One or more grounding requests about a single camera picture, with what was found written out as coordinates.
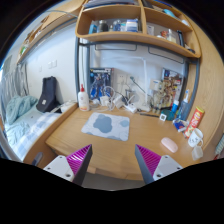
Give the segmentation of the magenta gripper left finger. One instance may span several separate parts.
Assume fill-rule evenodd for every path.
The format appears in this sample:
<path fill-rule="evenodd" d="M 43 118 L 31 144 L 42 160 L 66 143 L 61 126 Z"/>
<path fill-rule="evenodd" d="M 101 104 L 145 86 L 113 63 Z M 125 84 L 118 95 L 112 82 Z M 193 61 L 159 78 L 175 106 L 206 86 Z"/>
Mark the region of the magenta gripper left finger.
<path fill-rule="evenodd" d="M 92 157 L 92 145 L 87 145 L 66 157 L 67 162 L 73 171 L 73 182 L 81 186 Z"/>

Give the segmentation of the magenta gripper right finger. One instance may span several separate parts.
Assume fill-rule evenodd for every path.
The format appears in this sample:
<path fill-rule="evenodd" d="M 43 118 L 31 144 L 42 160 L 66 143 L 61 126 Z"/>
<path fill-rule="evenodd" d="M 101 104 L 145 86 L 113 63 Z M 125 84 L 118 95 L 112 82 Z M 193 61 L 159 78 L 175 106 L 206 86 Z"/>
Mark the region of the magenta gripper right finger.
<path fill-rule="evenodd" d="M 161 156 L 138 144 L 135 145 L 135 156 L 138 161 L 144 183 L 152 183 L 154 181 L 153 174 L 160 162 Z"/>

